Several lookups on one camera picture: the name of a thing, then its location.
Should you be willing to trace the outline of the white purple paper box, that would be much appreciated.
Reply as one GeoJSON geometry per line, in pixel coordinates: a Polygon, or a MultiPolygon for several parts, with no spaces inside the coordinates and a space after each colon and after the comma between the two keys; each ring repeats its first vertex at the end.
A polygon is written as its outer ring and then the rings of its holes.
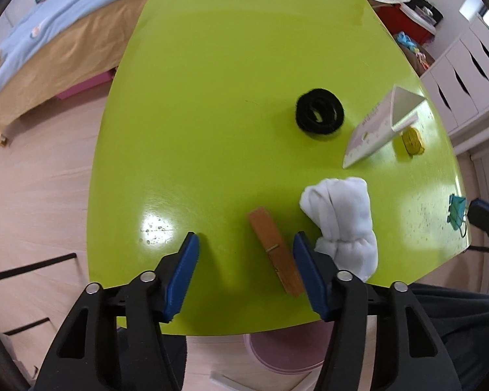
{"type": "Polygon", "coordinates": [[[426,97],[394,86],[351,133],[343,168],[369,157],[418,121],[418,107],[426,97]]]}

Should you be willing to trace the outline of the black scrunchie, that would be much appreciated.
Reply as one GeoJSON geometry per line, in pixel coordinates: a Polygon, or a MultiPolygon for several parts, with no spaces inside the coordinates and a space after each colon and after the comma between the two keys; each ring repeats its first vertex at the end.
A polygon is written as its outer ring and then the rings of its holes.
{"type": "Polygon", "coordinates": [[[330,135],[344,124],[344,108],[332,92],[314,88],[298,98],[295,117],[303,132],[330,135]]]}

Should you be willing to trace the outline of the pink trash bin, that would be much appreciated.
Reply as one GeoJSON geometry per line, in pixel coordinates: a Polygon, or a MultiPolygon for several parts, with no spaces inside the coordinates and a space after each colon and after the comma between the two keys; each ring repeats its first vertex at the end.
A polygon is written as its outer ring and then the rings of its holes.
{"type": "Polygon", "coordinates": [[[328,351],[334,323],[322,320],[244,335],[252,359],[269,371],[302,374],[320,368],[328,351]]]}

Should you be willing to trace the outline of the wooden clothespin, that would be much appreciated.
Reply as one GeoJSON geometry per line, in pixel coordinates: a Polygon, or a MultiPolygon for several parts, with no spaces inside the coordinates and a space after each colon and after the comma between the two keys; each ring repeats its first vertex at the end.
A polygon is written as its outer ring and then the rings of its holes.
{"type": "Polygon", "coordinates": [[[271,214],[266,208],[256,208],[248,214],[248,219],[284,291],[293,297],[301,295],[304,292],[304,284],[295,259],[271,214]]]}

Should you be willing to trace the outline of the blue binder clip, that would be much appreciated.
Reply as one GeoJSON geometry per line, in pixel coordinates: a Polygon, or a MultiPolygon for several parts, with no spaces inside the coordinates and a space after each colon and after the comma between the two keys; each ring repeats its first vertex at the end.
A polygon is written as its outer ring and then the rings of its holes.
{"type": "Polygon", "coordinates": [[[447,223],[452,226],[452,229],[458,230],[465,221],[467,199],[463,196],[451,194],[449,196],[447,223]]]}

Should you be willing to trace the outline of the white sock bundle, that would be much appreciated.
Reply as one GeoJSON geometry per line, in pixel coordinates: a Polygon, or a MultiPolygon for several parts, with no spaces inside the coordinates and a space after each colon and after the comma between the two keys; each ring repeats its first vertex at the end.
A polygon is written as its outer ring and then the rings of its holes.
{"type": "Polygon", "coordinates": [[[304,189],[301,210],[320,229],[317,253],[363,282],[378,268],[378,246],[367,183],[362,178],[327,178],[304,189]]]}

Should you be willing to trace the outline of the yellow tape measure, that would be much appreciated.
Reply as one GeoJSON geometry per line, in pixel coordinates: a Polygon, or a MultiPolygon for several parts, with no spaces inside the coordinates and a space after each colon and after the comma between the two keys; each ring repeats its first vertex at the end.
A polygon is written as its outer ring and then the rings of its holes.
{"type": "Polygon", "coordinates": [[[402,140],[409,156],[421,155],[425,151],[425,146],[421,135],[414,127],[408,127],[402,134],[402,140]]]}

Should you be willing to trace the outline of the white drawer cabinet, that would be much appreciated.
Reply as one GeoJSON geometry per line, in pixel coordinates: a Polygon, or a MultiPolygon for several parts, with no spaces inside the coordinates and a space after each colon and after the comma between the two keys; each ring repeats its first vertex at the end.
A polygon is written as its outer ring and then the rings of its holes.
{"type": "Polygon", "coordinates": [[[421,75],[449,135],[489,116],[489,26],[477,15],[421,75]]]}

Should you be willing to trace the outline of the green table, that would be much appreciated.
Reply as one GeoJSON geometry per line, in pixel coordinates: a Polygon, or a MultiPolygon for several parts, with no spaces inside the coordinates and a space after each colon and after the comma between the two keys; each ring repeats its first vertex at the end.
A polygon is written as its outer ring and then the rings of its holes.
{"type": "Polygon", "coordinates": [[[248,220],[266,208],[284,239],[319,229],[300,210],[305,187],[366,180],[379,249],[372,283],[414,282],[467,248],[447,223],[463,192],[434,105],[418,108],[425,145],[400,138],[343,168],[351,133],[399,86],[421,81],[366,0],[147,0],[102,117],[93,160],[89,277],[125,284],[178,250],[200,258],[168,334],[241,335],[316,320],[288,295],[248,220]],[[344,124],[303,132],[296,103],[332,92],[344,124]]]}

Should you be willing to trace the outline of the pink box under bed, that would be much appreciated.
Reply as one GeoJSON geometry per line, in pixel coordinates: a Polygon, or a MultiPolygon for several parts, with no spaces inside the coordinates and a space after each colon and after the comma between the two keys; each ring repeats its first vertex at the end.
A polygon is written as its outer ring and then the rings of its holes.
{"type": "Polygon", "coordinates": [[[65,100],[76,94],[83,93],[84,91],[87,91],[93,87],[98,87],[105,83],[111,82],[114,79],[115,73],[116,73],[116,68],[106,72],[102,72],[101,74],[98,74],[92,78],[89,78],[88,80],[80,82],[66,89],[65,91],[62,91],[61,93],[57,94],[55,97],[59,100],[65,100]]]}

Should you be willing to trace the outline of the red storage box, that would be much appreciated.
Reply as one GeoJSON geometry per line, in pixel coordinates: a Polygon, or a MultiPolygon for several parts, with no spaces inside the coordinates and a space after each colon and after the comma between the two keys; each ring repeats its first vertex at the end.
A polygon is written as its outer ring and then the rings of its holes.
{"type": "Polygon", "coordinates": [[[403,32],[420,45],[433,41],[435,38],[435,33],[418,21],[412,20],[401,10],[400,5],[379,6],[375,8],[375,12],[393,36],[403,32]]]}

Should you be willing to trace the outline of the bed with blue sheet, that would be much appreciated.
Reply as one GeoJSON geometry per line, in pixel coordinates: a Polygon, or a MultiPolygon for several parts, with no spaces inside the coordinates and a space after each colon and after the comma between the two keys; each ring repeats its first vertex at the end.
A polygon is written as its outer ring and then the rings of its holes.
{"type": "Polygon", "coordinates": [[[18,117],[118,66],[146,0],[48,0],[0,44],[0,144],[18,117]]]}

